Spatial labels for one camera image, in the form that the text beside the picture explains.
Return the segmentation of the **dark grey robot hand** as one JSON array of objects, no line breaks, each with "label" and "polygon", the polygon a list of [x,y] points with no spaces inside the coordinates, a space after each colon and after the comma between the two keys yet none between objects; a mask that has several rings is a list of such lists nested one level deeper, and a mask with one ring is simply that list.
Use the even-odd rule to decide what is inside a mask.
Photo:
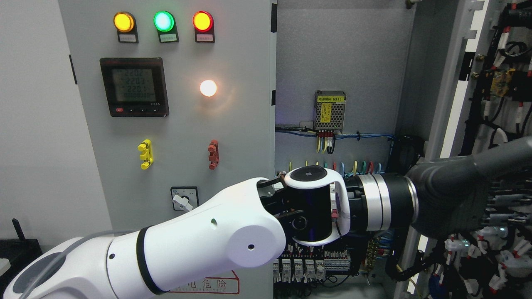
[{"label": "dark grey robot hand", "polygon": [[419,206],[412,228],[431,238],[479,228],[491,183],[530,166],[531,159],[528,136],[477,154],[416,164],[407,172]]}]

